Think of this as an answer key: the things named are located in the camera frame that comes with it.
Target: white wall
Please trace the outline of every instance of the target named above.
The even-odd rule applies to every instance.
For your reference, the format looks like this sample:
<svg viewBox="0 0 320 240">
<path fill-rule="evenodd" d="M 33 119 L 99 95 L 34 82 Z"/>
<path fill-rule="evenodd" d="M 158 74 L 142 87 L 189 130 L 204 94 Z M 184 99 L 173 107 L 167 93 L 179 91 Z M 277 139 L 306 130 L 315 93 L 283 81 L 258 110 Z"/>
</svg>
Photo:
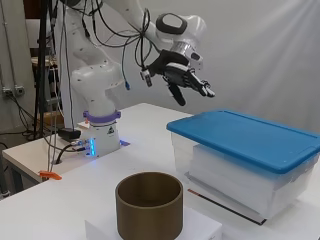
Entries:
<svg viewBox="0 0 320 240">
<path fill-rule="evenodd" d="M 4 85 L 5 87 L 14 89 L 13 78 L 15 77 L 17 84 L 24 86 L 26 92 L 24 96 L 18 98 L 18 101 L 32 113 L 35 91 L 23 0 L 2 0 L 2 2 L 10 45 L 7 45 L 3 16 L 0 9 L 0 64 L 3 71 Z M 13 66 L 10 63 L 9 51 L 11 52 Z M 0 131 L 11 130 L 17 126 L 21 126 L 18 108 L 15 103 L 11 100 L 3 99 L 2 93 L 0 95 Z"/>
<path fill-rule="evenodd" d="M 125 71 L 132 90 L 113 91 L 119 108 L 139 102 L 189 113 L 229 108 L 320 132 L 319 0 L 141 0 L 141 4 L 154 18 L 175 12 L 205 19 L 208 32 L 199 49 L 205 68 L 198 75 L 211 83 L 217 96 L 207 99 L 184 90 L 187 106 L 180 107 L 168 97 L 162 78 L 154 79 L 148 89 L 131 47 Z M 104 10 L 114 28 L 128 28 L 113 10 Z M 110 35 L 101 25 L 99 32 Z M 120 50 L 106 51 L 120 61 Z M 66 91 L 63 96 L 68 111 Z M 80 121 L 85 107 L 76 105 Z"/>
</svg>

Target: white table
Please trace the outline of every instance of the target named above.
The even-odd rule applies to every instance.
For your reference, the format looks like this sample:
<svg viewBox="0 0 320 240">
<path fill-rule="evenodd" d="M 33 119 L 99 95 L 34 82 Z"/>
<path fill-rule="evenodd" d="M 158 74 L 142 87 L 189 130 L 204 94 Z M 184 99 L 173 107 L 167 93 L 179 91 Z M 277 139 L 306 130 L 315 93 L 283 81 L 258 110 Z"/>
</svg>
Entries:
<svg viewBox="0 0 320 240">
<path fill-rule="evenodd" d="M 61 181 L 50 180 L 1 201 L 1 239 L 86 239 L 85 220 L 100 226 L 115 215 L 114 191 L 120 180 L 141 171 L 175 174 L 165 127 L 185 116 L 147 104 L 124 110 L 119 132 L 131 145 L 63 174 Z M 318 240 L 319 180 L 316 166 L 308 191 L 261 227 L 191 193 L 184 198 L 187 206 L 224 225 L 224 240 Z M 114 231 L 114 224 L 104 225 L 106 234 Z"/>
<path fill-rule="evenodd" d="M 51 144 L 54 145 L 53 136 L 51 138 Z M 57 136 L 57 147 L 64 148 L 67 145 L 68 142 Z M 43 181 L 39 176 L 39 171 L 47 170 L 48 147 L 49 146 L 44 139 L 38 139 L 3 151 L 3 157 L 7 160 L 12 172 L 15 192 L 20 192 L 24 189 L 21 175 L 29 179 L 29 181 L 34 184 L 38 184 Z M 51 148 L 50 161 L 52 160 L 53 153 L 54 149 Z M 55 158 L 57 158 L 58 155 L 59 151 L 57 150 Z M 83 153 L 80 152 L 65 152 L 61 159 L 63 163 L 54 166 L 54 172 L 59 175 L 94 160 L 92 158 L 85 157 Z"/>
</svg>

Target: cardboard tube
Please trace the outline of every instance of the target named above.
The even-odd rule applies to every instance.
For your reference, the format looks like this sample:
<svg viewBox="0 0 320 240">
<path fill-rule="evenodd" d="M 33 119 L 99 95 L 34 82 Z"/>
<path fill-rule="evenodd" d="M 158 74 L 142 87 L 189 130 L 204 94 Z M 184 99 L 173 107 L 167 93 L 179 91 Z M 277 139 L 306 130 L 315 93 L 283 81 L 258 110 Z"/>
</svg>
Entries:
<svg viewBox="0 0 320 240">
<path fill-rule="evenodd" d="M 145 172 L 116 188 L 118 232 L 124 240 L 174 240 L 183 226 L 183 186 L 173 176 Z"/>
</svg>

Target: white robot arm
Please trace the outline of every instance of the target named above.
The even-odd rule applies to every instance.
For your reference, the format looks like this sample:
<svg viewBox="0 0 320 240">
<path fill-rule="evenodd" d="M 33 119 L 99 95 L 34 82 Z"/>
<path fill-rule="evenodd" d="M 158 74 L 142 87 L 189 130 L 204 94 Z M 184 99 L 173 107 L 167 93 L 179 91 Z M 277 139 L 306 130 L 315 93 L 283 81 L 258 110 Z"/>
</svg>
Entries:
<svg viewBox="0 0 320 240">
<path fill-rule="evenodd" d="M 72 19 L 71 27 L 68 27 L 68 39 L 72 43 L 69 45 L 72 48 L 71 51 L 87 65 L 72 72 L 71 84 L 80 95 L 84 96 L 89 105 L 85 117 L 91 124 L 90 155 L 99 157 L 120 147 L 115 126 L 120 113 L 116 111 L 113 102 L 107 98 L 105 91 L 117 87 L 124 80 L 120 64 L 91 42 L 83 22 L 81 14 L 83 12 L 89 14 L 94 11 L 101 15 L 102 4 L 107 4 L 119 12 L 137 31 L 137 34 L 128 35 L 135 37 L 136 40 L 140 36 L 139 41 L 143 41 L 146 37 L 152 42 L 159 51 L 159 57 L 148 66 L 141 62 L 141 76 L 149 87 L 152 86 L 153 76 L 163 76 L 174 99 L 182 106 L 186 102 L 179 87 L 192 88 L 202 96 L 214 97 L 215 94 L 210 90 L 209 83 L 201 81 L 195 75 L 195 69 L 202 68 L 203 60 L 196 51 L 201 36 L 206 30 L 206 24 L 202 18 L 165 13 L 160 15 L 154 24 L 150 21 L 149 12 L 141 8 L 139 0 L 61 1 L 68 6 L 67 14 Z M 170 50 L 163 49 L 163 42 L 171 43 Z"/>
</svg>

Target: plastic storage box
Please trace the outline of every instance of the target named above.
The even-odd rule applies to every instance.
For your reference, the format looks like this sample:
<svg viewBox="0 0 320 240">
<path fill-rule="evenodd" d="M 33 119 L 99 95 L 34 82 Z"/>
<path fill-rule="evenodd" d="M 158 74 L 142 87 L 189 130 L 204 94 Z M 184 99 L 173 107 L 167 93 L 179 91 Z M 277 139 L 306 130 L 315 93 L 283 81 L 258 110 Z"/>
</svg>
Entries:
<svg viewBox="0 0 320 240">
<path fill-rule="evenodd" d="M 270 219 L 307 187 L 320 136 L 227 111 L 168 124 L 176 168 Z"/>
</svg>

